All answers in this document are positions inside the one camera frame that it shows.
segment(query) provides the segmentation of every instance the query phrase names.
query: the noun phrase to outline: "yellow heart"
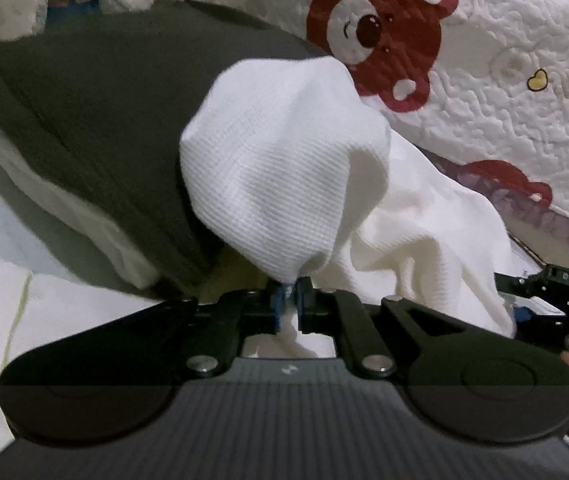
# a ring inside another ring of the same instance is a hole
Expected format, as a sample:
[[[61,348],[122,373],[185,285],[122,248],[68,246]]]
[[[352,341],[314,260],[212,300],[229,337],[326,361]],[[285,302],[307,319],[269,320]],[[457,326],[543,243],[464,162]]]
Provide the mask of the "yellow heart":
[[[549,86],[549,76],[547,72],[540,68],[533,77],[527,79],[526,86],[528,86],[532,92],[541,92]]]

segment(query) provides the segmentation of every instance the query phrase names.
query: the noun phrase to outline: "ribbed surface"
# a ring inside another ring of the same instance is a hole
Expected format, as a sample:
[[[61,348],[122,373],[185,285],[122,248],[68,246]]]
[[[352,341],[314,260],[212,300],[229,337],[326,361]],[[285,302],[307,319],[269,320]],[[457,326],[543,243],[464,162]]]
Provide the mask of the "ribbed surface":
[[[569,449],[558,439],[509,450],[458,442],[410,413],[393,386],[353,378],[338,360],[237,360],[118,442],[13,444],[0,455],[6,478],[568,480]]]
[[[384,196],[391,130],[332,57],[246,60],[213,84],[180,161],[198,218],[280,283],[326,265]]]

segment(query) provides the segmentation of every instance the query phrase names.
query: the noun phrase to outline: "red bear face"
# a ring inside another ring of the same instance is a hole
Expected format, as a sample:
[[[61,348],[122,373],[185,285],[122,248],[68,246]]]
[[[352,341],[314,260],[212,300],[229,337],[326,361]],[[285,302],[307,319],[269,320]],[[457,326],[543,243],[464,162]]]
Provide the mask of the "red bear face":
[[[312,0],[307,38],[349,67],[360,95],[411,112],[429,99],[440,20],[457,7],[458,0]]]

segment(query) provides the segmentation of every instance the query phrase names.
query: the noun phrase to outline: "bear print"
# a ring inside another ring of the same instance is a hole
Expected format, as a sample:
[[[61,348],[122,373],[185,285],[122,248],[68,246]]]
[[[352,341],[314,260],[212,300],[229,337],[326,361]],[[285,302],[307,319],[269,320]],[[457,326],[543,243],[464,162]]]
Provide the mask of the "bear print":
[[[525,194],[544,207],[549,207],[553,202],[553,190],[549,184],[530,181],[522,170],[505,160],[471,162],[464,165],[461,172],[497,179],[507,189]]]
[[[361,96],[379,95],[394,112],[429,99],[440,52],[440,21],[459,0],[312,0],[307,38],[347,65]]]

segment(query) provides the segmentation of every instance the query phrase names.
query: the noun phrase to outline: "circular pad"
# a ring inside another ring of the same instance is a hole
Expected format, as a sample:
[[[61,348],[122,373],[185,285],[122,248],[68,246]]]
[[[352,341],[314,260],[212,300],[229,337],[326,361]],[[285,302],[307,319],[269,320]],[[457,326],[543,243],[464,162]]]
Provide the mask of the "circular pad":
[[[84,445],[149,421],[172,392],[162,356],[131,335],[70,338],[11,362],[0,377],[0,407],[30,440]]]
[[[483,332],[435,338],[409,370],[408,393],[439,426],[488,443],[526,442],[569,425],[569,367]]]

